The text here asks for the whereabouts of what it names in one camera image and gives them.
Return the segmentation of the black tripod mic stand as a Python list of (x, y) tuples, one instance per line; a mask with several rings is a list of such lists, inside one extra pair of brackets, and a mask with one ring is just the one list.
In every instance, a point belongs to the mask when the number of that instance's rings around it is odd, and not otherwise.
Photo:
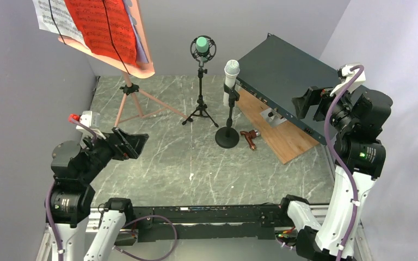
[(195, 110), (185, 120), (182, 121), (181, 124), (183, 126), (186, 125), (188, 122), (193, 122), (193, 117), (201, 117), (201, 118), (209, 118), (216, 128), (219, 127), (219, 125), (207, 112), (207, 104), (205, 103), (204, 96), (202, 94), (202, 79), (204, 77), (204, 74), (207, 74), (207, 69), (204, 68), (204, 62), (200, 61), (199, 68), (198, 68), (199, 93), (198, 93), (198, 99), (196, 101), (197, 106)]

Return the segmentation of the white handheld microphone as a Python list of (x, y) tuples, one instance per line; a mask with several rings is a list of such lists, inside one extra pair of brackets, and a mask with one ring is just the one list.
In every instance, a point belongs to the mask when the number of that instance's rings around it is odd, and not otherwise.
[(225, 80), (224, 80), (224, 96), (223, 104), (229, 106), (229, 93), (230, 90), (235, 86), (236, 78), (240, 73), (239, 62), (237, 60), (229, 60), (225, 67)]

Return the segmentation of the black round-base mic stand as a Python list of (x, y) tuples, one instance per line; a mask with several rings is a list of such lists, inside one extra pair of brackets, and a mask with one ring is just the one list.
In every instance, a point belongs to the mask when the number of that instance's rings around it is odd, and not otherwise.
[(235, 90), (235, 86), (228, 87), (224, 84), (224, 91), (228, 94), (229, 116), (226, 121), (226, 126), (217, 130), (214, 138), (218, 146), (229, 149), (235, 147), (239, 143), (239, 134), (232, 127), (232, 115), (235, 103), (239, 101), (240, 95)]

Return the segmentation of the green condenser microphone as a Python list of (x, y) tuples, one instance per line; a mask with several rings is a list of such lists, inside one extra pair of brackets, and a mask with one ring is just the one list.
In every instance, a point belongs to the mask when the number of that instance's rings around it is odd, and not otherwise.
[(190, 54), (198, 62), (205, 63), (212, 60), (217, 53), (215, 41), (207, 36), (196, 37), (190, 44)]

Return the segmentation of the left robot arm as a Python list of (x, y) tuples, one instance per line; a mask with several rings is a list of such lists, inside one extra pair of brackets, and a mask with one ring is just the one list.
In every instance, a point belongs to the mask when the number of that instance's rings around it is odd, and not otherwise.
[(90, 185), (111, 160), (138, 159), (149, 139), (148, 134), (128, 134), (118, 127), (99, 138), (65, 141), (52, 152), (53, 185), (46, 199), (46, 221), (54, 237), (53, 260), (104, 260), (113, 247), (113, 236), (120, 228), (134, 223), (132, 202), (113, 198), (107, 212), (113, 218), (100, 229), (103, 239), (94, 240), (84, 252), (85, 231), (95, 190)]

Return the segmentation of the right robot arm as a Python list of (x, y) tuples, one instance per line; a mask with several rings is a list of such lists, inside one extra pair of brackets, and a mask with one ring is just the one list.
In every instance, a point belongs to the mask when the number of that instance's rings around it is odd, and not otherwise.
[(277, 239), (308, 260), (353, 260), (362, 209), (385, 163), (386, 149), (378, 135), (391, 114), (392, 99), (370, 89), (364, 90), (355, 102), (351, 97), (345, 92), (332, 105), (334, 98), (328, 90), (309, 89), (304, 96), (293, 99), (299, 115), (316, 105), (315, 121), (323, 121), (331, 111), (325, 127), (337, 131), (331, 149), (335, 184), (324, 221), (319, 223), (310, 203), (298, 196), (285, 196), (278, 211), (279, 221), (285, 226), (293, 224), (297, 236)]

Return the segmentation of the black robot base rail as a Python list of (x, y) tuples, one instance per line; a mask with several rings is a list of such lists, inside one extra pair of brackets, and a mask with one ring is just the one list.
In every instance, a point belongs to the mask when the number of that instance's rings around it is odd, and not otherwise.
[(273, 240), (293, 227), (278, 204), (133, 207), (120, 229), (120, 242), (178, 239), (256, 238)]

